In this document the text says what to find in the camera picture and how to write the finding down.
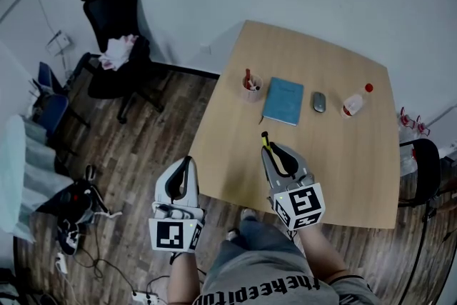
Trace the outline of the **grey printed t-shirt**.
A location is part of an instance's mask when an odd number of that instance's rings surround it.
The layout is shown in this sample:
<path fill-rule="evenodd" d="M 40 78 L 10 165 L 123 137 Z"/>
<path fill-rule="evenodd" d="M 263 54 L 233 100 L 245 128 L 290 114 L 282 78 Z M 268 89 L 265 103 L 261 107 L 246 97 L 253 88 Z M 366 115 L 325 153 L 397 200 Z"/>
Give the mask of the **grey printed t-shirt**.
<path fill-rule="evenodd" d="M 237 256 L 206 277 L 193 305 L 381 305 L 364 279 L 328 285 L 305 257 L 273 251 Z"/>

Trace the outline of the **black folding chair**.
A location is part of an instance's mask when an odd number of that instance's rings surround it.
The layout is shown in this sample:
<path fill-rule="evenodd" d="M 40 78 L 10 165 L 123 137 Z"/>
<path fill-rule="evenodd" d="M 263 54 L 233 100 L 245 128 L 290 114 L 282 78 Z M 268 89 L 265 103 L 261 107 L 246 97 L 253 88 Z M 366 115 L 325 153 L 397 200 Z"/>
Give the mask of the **black folding chair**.
<path fill-rule="evenodd" d="M 416 139 L 400 143 L 408 147 L 417 163 L 416 192 L 412 199 L 399 199 L 398 208 L 417 207 L 429 204 L 442 194 L 457 193 L 457 177 L 441 184 L 441 160 L 436 145 L 429 139 Z"/>

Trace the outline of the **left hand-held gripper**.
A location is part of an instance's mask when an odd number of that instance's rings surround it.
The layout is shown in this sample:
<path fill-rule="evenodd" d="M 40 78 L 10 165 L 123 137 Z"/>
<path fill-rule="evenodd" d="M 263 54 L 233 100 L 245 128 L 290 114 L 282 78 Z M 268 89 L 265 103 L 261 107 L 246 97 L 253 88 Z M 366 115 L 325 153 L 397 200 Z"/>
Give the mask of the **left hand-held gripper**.
<path fill-rule="evenodd" d="M 191 156 L 175 161 L 160 175 L 152 204 L 154 217 L 149 219 L 153 250 L 195 252 L 206 216 L 198 207 L 198 196 L 197 168 Z"/>

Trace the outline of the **white crumpled clothes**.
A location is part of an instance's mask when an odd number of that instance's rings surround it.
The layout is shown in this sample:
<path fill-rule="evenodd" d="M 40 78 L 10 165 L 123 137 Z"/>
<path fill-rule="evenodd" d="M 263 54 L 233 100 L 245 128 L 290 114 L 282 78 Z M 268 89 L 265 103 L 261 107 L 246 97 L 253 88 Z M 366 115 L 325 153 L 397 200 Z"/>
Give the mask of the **white crumpled clothes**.
<path fill-rule="evenodd" d="M 119 39 L 109 39 L 107 50 L 99 58 L 102 69 L 117 71 L 127 63 L 137 39 L 138 36 L 133 34 Z"/>

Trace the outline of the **black wristband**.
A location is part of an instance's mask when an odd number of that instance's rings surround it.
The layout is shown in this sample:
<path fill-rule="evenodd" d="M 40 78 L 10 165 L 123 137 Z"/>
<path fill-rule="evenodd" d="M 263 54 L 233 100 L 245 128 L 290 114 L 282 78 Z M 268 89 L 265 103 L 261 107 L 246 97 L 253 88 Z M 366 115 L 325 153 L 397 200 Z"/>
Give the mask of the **black wristband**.
<path fill-rule="evenodd" d="M 339 277 L 336 277 L 336 278 L 330 280 L 328 282 L 328 285 L 335 284 L 337 281 L 348 280 L 348 279 L 363 279 L 364 280 L 364 278 L 362 276 L 354 275 L 354 274 L 347 274 L 347 275 L 339 276 Z"/>

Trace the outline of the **blue chair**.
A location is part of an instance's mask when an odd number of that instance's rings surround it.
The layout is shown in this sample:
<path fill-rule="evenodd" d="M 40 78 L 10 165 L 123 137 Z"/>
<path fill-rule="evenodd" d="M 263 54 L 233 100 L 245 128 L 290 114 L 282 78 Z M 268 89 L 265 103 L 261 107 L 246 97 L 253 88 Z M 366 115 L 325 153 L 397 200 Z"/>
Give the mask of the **blue chair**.
<path fill-rule="evenodd" d="M 88 129 L 91 127 L 90 123 L 86 122 L 70 107 L 68 91 L 60 85 L 48 64 L 39 62 L 37 79 L 32 81 L 39 92 L 39 96 L 33 104 L 32 121 L 46 130 L 46 138 L 50 145 L 65 149 L 73 156 L 78 156 L 75 151 L 57 137 L 59 125 L 67 114 Z"/>

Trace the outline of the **grey computer mouse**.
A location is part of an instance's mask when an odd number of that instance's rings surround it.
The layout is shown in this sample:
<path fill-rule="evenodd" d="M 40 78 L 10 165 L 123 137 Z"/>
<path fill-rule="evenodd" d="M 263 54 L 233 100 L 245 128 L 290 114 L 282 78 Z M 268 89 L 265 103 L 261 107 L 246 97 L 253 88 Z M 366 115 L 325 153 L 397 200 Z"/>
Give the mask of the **grey computer mouse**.
<path fill-rule="evenodd" d="M 326 96 L 318 91 L 313 93 L 312 106 L 314 111 L 324 113 L 326 111 Z"/>

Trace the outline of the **blue jeans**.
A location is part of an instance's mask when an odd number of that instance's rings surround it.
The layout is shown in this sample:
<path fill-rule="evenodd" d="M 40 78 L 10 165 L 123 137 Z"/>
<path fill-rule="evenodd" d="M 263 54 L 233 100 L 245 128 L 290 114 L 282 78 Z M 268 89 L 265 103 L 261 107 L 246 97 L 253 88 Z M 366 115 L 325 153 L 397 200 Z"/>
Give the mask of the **blue jeans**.
<path fill-rule="evenodd" d="M 240 221 L 235 239 L 221 243 L 214 265 L 222 265 L 237 256 L 254 251 L 273 251 L 303 257 L 298 247 L 275 226 L 249 216 Z"/>

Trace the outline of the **white power adapter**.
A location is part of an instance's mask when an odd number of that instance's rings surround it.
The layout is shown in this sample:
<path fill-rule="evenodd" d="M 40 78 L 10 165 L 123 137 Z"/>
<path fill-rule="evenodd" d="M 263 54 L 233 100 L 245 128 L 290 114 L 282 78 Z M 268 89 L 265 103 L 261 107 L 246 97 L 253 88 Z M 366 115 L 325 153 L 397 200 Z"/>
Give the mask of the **white power adapter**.
<path fill-rule="evenodd" d="M 63 275 L 68 274 L 68 269 L 67 269 L 67 265 L 66 265 L 66 256 L 62 252 L 57 253 L 55 265 L 61 274 L 63 274 Z"/>

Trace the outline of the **black office chair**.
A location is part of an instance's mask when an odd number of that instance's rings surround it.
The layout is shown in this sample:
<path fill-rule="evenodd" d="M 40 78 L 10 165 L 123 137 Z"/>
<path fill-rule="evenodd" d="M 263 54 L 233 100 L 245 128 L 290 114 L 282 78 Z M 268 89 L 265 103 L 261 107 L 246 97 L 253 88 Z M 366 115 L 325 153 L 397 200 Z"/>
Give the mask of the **black office chair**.
<path fill-rule="evenodd" d="M 153 99 L 144 86 L 154 77 L 162 77 L 167 71 L 218 79 L 214 73 L 153 62 L 150 58 L 151 42 L 141 34 L 139 27 L 139 0 L 81 0 L 84 13 L 94 30 L 100 54 L 85 53 L 79 60 L 73 75 L 83 69 L 92 74 L 88 95 L 94 99 L 120 99 L 117 114 L 120 124 L 127 122 L 128 105 L 135 95 L 149 102 L 156 111 L 164 110 L 160 98 Z M 134 44 L 125 51 L 126 60 L 120 66 L 105 69 L 102 56 L 109 52 L 109 44 L 132 35 Z"/>

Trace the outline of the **pink pen holder cup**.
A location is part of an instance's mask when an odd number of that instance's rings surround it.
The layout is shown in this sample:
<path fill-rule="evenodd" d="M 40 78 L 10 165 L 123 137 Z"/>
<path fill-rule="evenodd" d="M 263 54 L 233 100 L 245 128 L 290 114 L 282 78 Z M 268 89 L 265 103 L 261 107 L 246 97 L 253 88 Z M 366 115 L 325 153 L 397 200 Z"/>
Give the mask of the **pink pen holder cup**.
<path fill-rule="evenodd" d="M 263 96 L 263 80 L 255 74 L 249 75 L 249 80 L 246 76 L 241 82 L 241 98 L 249 103 L 259 101 Z"/>

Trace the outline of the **black bag with gear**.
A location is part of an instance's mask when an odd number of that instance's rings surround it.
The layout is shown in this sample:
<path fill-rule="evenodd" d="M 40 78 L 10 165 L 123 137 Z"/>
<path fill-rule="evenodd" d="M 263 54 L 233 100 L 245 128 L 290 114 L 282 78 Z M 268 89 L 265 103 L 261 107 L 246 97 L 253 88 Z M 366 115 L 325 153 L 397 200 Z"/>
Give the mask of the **black bag with gear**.
<path fill-rule="evenodd" d="M 57 218 L 57 235 L 61 251 L 73 256 L 78 249 L 79 239 L 88 225 L 93 224 L 97 216 L 108 219 L 122 215 L 120 211 L 110 211 L 102 199 L 101 193 L 94 184 L 96 167 L 86 166 L 81 179 L 54 195 L 37 211 Z"/>

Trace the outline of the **round table with white cloth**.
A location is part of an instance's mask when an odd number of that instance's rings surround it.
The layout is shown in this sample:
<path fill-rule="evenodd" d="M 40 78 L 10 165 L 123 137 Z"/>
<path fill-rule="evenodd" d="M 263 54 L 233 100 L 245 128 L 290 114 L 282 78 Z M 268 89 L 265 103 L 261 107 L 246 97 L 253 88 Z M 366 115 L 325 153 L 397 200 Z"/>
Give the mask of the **round table with white cloth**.
<path fill-rule="evenodd" d="M 20 115 L 0 133 L 0 229 L 30 243 L 29 217 L 74 182 L 56 171 L 46 142 L 46 129 Z"/>

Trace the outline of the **person's left forearm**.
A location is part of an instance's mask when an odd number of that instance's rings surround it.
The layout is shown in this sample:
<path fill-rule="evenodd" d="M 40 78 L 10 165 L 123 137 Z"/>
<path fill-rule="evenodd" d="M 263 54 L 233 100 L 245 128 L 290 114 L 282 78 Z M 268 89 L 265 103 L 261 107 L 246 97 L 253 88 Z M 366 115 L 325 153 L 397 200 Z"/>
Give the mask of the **person's left forearm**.
<path fill-rule="evenodd" d="M 171 265 L 168 305 L 192 305 L 199 295 L 200 281 L 195 254 L 179 254 Z"/>

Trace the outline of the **white wall box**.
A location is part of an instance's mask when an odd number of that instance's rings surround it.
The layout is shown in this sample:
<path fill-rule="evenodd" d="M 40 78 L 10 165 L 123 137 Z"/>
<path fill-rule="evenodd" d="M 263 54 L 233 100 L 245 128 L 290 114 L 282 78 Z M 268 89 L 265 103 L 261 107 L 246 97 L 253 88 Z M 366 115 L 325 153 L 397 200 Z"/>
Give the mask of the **white wall box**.
<path fill-rule="evenodd" d="M 45 48 L 50 56 L 63 56 L 73 46 L 74 44 L 70 37 L 62 30 L 58 30 Z"/>

